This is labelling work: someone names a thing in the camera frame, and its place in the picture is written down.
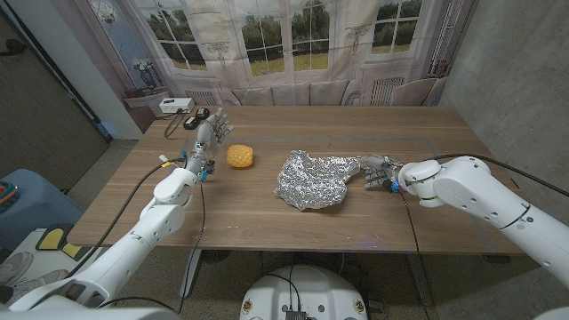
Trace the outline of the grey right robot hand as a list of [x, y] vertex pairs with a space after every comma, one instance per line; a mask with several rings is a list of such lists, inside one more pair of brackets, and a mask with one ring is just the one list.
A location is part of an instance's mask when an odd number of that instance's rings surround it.
[[365, 172], [365, 189], [387, 190], [389, 193], [401, 191], [398, 174], [404, 163], [396, 156], [361, 156], [359, 167]]

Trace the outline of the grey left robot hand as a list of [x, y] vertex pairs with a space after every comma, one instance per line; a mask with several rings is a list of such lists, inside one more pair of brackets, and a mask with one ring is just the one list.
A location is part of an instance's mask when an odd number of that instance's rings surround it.
[[196, 140], [184, 167], [194, 174], [201, 172], [205, 164], [218, 154], [222, 142], [232, 129], [227, 115], [223, 114], [222, 108], [218, 108], [197, 127]]

